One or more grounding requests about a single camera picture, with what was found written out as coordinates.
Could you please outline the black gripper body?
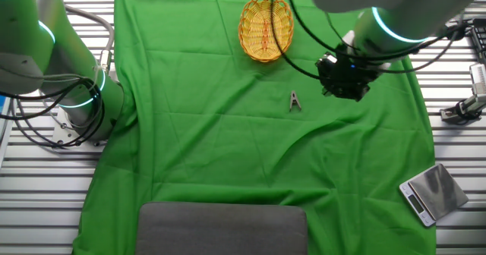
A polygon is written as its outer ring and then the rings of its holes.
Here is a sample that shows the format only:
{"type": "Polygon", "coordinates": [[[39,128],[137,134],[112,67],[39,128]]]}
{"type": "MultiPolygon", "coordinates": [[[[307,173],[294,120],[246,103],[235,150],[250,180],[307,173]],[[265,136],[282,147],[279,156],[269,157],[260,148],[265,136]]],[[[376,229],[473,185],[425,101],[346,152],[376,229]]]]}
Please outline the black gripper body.
{"type": "Polygon", "coordinates": [[[317,60],[317,71],[321,85],[339,84],[341,87],[367,86],[375,81],[380,73],[369,68],[360,68],[344,55],[325,52],[317,60]]]}

